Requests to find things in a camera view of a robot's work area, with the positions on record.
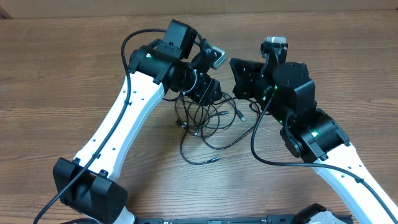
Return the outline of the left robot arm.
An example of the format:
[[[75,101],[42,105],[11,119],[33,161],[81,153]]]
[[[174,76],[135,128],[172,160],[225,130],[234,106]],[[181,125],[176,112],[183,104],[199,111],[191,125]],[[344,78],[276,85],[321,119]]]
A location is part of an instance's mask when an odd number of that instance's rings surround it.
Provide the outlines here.
[[[125,80],[105,119],[73,159],[60,158],[53,168],[55,200],[82,214],[81,223],[134,223],[128,192],[117,181],[138,132],[168,91],[201,106],[219,100],[220,83],[208,71],[225,58],[223,50],[176,20],[162,39],[123,55]]]

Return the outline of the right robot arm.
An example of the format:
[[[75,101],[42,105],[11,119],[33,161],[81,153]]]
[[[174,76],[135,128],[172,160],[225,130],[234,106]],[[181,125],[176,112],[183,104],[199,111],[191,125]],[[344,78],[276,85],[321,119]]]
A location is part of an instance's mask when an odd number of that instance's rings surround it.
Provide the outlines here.
[[[315,101],[315,83],[305,63],[229,61],[239,99],[254,98],[281,125],[290,153],[311,167],[360,223],[397,223],[397,205],[361,162],[340,125]]]

